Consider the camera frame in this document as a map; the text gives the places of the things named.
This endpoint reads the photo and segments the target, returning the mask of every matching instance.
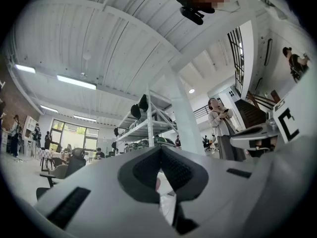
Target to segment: staircase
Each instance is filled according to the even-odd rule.
[[[266,114],[261,109],[256,108],[244,100],[238,100],[235,104],[246,128],[265,123]]]

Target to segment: brick wall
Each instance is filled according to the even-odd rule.
[[[19,89],[15,86],[11,75],[6,67],[3,55],[0,55],[0,80],[5,81],[5,86],[0,92],[0,99],[5,101],[6,107],[4,112],[6,116],[3,118],[2,127],[10,129],[13,125],[13,117],[19,115],[20,124],[23,127],[26,117],[30,116],[35,120],[39,120],[40,113],[24,98]]]

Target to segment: gray skirt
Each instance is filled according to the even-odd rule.
[[[224,120],[226,123],[229,134],[234,135],[234,131],[231,128],[231,126],[228,124],[226,120]],[[235,148],[231,146],[230,144],[230,136],[224,135],[221,137],[218,137],[218,146],[219,146],[219,154],[220,158],[223,160],[229,160],[229,161],[244,161],[246,159],[246,156],[244,154],[243,149]]]

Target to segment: white column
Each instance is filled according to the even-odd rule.
[[[150,89],[149,85],[147,85],[147,101],[148,101],[148,132],[149,132],[149,146],[152,147],[154,146],[154,137],[153,137],[153,123],[152,123],[152,105],[151,105],[151,94],[150,94]]]
[[[166,66],[164,72],[182,150],[206,155],[192,107],[178,73],[172,70],[169,65]]]

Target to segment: recessed light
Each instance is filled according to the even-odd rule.
[[[19,70],[23,70],[23,71],[30,72],[30,73],[35,73],[34,67],[24,66],[24,65],[19,65],[19,64],[16,64],[15,67]]]
[[[40,106],[41,106],[42,109],[46,109],[46,110],[58,113],[58,111],[56,109],[51,109],[51,108],[48,108],[48,107],[45,107],[45,106],[42,106],[42,105],[40,105]]]
[[[75,118],[78,118],[78,119],[82,119],[82,120],[97,122],[96,119],[91,119],[91,118],[86,118],[86,117],[79,117],[79,116],[76,116],[76,115],[74,115],[74,117],[75,117]]]
[[[86,87],[86,88],[93,89],[93,90],[96,90],[96,88],[97,88],[96,84],[89,83],[89,82],[82,81],[82,80],[75,79],[75,78],[71,78],[71,77],[57,75],[57,79],[59,81],[62,81],[62,82],[66,82],[66,83],[69,83],[69,84]]]

